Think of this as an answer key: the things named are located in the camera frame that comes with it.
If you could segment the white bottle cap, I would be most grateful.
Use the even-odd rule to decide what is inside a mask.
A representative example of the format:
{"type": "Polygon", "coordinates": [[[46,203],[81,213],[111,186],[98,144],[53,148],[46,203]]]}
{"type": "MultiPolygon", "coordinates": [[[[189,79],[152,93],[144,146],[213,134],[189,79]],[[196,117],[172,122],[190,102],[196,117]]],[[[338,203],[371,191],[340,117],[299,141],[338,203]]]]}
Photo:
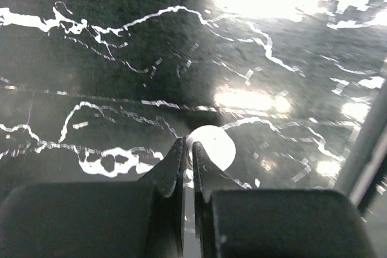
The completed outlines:
{"type": "Polygon", "coordinates": [[[214,125],[198,127],[187,136],[186,141],[191,166],[193,163],[192,148],[194,142],[202,144],[211,162],[222,171],[228,169],[235,159],[236,147],[234,141],[221,127],[214,125]]]}

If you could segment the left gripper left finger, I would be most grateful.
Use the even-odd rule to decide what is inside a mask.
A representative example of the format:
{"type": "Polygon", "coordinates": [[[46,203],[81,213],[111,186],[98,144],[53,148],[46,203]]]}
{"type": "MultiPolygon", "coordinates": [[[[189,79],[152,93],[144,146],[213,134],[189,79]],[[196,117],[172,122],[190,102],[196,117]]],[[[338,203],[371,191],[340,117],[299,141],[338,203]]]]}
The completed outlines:
{"type": "Polygon", "coordinates": [[[186,140],[136,181],[24,185],[1,202],[2,257],[181,257],[186,140]]]}

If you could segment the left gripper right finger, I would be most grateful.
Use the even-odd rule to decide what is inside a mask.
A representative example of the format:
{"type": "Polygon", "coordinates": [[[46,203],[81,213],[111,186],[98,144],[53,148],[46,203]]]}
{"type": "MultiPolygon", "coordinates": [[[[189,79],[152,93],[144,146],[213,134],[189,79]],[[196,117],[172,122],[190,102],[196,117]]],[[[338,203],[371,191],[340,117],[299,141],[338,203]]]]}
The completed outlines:
{"type": "Polygon", "coordinates": [[[195,228],[203,257],[375,257],[356,208],[328,189],[244,189],[195,143],[195,228]]]}

